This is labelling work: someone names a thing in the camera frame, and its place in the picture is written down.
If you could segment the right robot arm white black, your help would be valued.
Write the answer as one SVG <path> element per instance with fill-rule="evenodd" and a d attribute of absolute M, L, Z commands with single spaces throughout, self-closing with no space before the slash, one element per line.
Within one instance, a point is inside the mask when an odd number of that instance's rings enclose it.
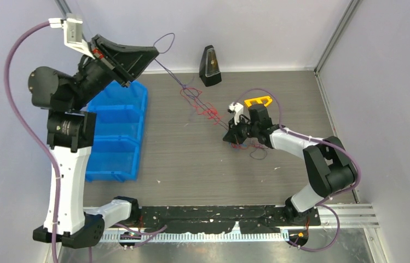
<path fill-rule="evenodd" d="M 223 141 L 240 145 L 247 139 L 256 139 L 267 148 L 285 151 L 304 161 L 308 184 L 288 198 L 283 208 L 289 223 L 299 225 L 315 206 L 356 182 L 358 172 L 337 137 L 312 138 L 274 124 L 264 104 L 250 106 L 249 115 L 245 116 L 243 105 L 233 102 L 228 112 L 234 116 Z"/>

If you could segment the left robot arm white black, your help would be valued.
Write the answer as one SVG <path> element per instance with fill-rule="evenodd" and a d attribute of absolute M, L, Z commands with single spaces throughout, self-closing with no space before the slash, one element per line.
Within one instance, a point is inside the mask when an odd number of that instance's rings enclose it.
<path fill-rule="evenodd" d="M 128 87 L 158 54 L 154 46 L 121 45 L 96 35 L 85 45 L 74 75 L 47 66 L 31 72 L 32 104 L 48 111 L 44 149 L 52 165 L 48 213 L 33 231 L 33 240 L 88 248 L 98 244 L 105 229 L 119 222 L 128 227 L 140 222 L 138 201 L 130 197 L 118 196 L 88 211 L 83 208 L 96 125 L 96 114 L 84 108 L 112 82 Z"/>

